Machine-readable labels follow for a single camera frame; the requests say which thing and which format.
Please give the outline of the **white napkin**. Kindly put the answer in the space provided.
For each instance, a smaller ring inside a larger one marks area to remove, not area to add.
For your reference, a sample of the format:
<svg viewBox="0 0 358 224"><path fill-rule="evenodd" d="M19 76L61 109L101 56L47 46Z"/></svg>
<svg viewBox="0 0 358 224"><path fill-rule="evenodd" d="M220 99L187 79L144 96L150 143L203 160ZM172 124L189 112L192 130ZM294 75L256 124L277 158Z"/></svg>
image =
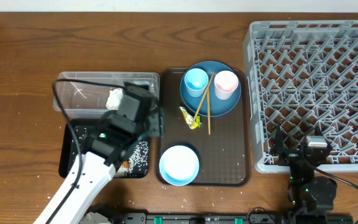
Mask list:
<svg viewBox="0 0 358 224"><path fill-rule="evenodd" d="M109 97L106 102L106 108L108 110L118 110L123 96L124 92L122 88L115 88L113 90L110 90Z"/></svg>

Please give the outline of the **white rice pile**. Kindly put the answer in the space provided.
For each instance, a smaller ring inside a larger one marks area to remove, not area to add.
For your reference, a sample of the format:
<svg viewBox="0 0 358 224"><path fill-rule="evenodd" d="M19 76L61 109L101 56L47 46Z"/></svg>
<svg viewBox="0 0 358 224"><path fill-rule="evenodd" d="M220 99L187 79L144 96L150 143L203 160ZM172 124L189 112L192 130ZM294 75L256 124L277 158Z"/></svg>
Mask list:
<svg viewBox="0 0 358 224"><path fill-rule="evenodd" d="M75 132L78 138L79 147L81 149L81 153L84 154L85 150L85 134L91 129L91 126L76 126ZM134 148L134 152L128 160L129 168L126 169L122 165L119 170L115 174L115 178L143 178L146 176L149 170L149 146L150 139L142 138L137 142L136 147Z"/></svg>

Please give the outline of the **orange carrot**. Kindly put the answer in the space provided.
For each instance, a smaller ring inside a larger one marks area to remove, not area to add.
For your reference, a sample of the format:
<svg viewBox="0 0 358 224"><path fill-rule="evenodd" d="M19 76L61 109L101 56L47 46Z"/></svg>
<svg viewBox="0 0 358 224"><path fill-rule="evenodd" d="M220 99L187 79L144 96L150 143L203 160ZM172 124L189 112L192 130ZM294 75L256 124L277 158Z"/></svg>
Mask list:
<svg viewBox="0 0 358 224"><path fill-rule="evenodd" d="M129 168L129 163L127 161L124 161L122 163L122 166L125 167L126 169L128 169Z"/></svg>

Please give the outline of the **light blue bowl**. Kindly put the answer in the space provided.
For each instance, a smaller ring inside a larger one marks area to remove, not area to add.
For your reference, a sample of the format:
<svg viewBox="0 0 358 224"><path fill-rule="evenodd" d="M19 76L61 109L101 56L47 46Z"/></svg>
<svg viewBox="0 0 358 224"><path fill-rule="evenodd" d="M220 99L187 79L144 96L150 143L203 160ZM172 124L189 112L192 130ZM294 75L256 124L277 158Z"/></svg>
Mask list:
<svg viewBox="0 0 358 224"><path fill-rule="evenodd" d="M191 183L198 175L200 160L192 148L176 145L162 154L158 168L166 182L183 186Z"/></svg>

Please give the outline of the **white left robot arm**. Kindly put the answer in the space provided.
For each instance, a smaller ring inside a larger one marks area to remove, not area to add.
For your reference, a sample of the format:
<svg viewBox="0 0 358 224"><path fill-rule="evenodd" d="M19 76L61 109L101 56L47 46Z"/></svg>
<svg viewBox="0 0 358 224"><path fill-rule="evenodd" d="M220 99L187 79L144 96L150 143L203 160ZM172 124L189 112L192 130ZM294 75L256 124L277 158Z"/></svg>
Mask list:
<svg viewBox="0 0 358 224"><path fill-rule="evenodd" d="M64 182L36 223L79 223L99 192L113 180L139 141L163 134L158 98L145 85L126 82L117 110L105 112L79 143L66 111L62 114L77 154Z"/></svg>

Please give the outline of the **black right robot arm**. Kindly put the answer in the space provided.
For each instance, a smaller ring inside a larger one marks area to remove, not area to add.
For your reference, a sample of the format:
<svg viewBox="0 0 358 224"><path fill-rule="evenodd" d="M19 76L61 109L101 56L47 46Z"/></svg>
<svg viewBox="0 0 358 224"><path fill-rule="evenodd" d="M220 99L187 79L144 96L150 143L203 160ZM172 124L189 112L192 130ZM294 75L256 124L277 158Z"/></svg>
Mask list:
<svg viewBox="0 0 358 224"><path fill-rule="evenodd" d="M276 128L272 151L278 155L280 166L290 168L288 198L293 203L293 208L280 218L280 223L327 223L327 212L334 208L336 181L314 174L316 167L326 161L332 147L319 128L314 133L290 149L284 144L281 127Z"/></svg>

